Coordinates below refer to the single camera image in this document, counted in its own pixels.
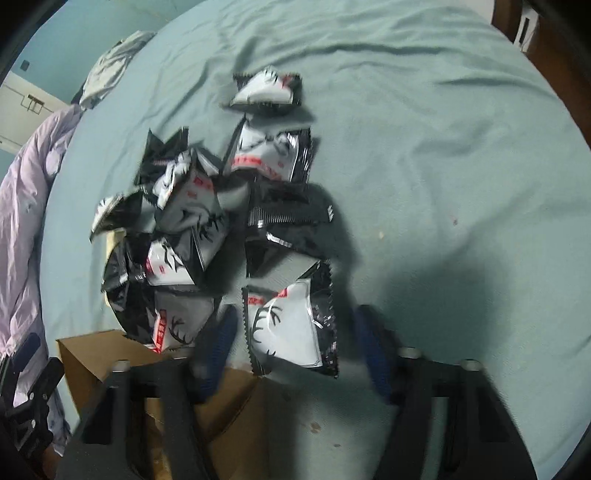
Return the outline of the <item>white deer snack packet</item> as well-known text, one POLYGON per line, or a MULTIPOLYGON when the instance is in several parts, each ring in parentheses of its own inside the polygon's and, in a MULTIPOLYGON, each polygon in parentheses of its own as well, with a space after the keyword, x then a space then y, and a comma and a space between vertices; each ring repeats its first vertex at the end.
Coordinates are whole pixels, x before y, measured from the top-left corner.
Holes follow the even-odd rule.
POLYGON ((242 318, 254 375, 266 376, 283 361, 332 378, 339 376, 329 263, 315 262, 280 291, 243 287, 242 318))
POLYGON ((204 293, 188 268, 165 239, 151 240, 147 234, 111 238, 101 291, 107 295, 148 294, 153 290, 204 293))

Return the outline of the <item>black-white snack packet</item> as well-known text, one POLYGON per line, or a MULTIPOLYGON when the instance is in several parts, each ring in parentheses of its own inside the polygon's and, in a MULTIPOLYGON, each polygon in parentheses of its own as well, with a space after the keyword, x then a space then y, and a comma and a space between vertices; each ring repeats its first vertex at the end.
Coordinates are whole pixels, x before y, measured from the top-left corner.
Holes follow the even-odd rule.
POLYGON ((256 73, 232 76, 238 91, 226 106, 243 112, 280 114, 301 105, 301 75, 266 67, 256 73))
POLYGON ((223 157, 222 174, 243 172, 273 181, 305 183, 314 161, 311 128, 270 134, 256 129, 243 117, 232 132, 223 157))
POLYGON ((95 211, 89 241, 102 233, 124 230, 151 233, 155 227, 154 206, 142 189, 102 199, 95 211))

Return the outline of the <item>white red snack packet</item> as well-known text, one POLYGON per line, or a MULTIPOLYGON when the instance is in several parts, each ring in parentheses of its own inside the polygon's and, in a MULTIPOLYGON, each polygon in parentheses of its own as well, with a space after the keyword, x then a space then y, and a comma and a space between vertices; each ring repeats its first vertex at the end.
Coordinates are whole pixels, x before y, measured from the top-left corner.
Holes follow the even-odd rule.
POLYGON ((207 270, 228 234, 229 221, 214 183, 188 149, 169 162, 153 186, 155 230, 193 270, 207 270))

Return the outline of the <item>black triangular snack packet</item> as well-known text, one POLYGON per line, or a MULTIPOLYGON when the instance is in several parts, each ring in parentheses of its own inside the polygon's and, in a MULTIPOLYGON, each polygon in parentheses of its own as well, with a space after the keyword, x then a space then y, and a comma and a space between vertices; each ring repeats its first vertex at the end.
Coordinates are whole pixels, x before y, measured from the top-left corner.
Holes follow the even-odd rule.
POLYGON ((154 183, 165 171, 169 162, 188 148, 188 128, 179 128, 166 141, 151 130, 147 133, 144 152, 135 174, 134 185, 154 183))

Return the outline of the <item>brown cardboard box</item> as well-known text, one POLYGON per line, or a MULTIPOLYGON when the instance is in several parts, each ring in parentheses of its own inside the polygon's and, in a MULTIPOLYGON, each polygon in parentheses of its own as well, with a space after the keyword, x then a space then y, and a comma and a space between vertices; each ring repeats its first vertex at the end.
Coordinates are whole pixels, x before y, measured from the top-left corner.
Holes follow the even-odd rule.
POLYGON ((186 358, 119 330, 58 340, 79 423, 60 479, 266 479, 266 390, 224 366, 222 334, 186 358))

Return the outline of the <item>teal bed sheet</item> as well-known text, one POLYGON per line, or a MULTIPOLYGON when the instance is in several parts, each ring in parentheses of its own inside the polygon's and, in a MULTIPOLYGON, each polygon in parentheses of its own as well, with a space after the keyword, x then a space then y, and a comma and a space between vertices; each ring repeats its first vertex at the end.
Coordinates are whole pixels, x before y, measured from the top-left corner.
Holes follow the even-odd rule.
POLYGON ((500 32, 453 1, 206 1, 166 25, 79 123, 46 207, 46 338, 111 330, 97 203, 126 191, 146 137, 222 152, 235 72, 303 78, 311 181, 335 208, 339 377, 270 375, 270 475, 369 479, 394 409, 351 332, 370 304, 429 357, 480 360, 537 474, 590 421, 590 151, 567 109, 500 32))

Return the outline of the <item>lilac duvet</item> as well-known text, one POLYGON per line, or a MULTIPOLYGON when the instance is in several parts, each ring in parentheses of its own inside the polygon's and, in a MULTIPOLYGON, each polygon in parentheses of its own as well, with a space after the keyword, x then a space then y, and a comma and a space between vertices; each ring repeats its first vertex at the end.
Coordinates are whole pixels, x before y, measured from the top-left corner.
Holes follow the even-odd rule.
POLYGON ((39 242, 47 200, 83 111, 70 105, 47 117, 20 148, 1 182, 1 354, 34 332, 41 345, 19 376, 16 403, 48 360, 39 289, 39 242))

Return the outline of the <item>grey crumpled garment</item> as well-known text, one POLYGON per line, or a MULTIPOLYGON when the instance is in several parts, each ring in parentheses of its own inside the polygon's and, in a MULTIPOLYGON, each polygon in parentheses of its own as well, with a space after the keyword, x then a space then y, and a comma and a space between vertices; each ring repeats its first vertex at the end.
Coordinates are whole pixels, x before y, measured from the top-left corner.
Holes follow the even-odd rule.
POLYGON ((152 31, 136 31, 103 53, 87 74, 76 103, 85 110, 100 103, 122 79, 133 58, 155 35, 152 31))

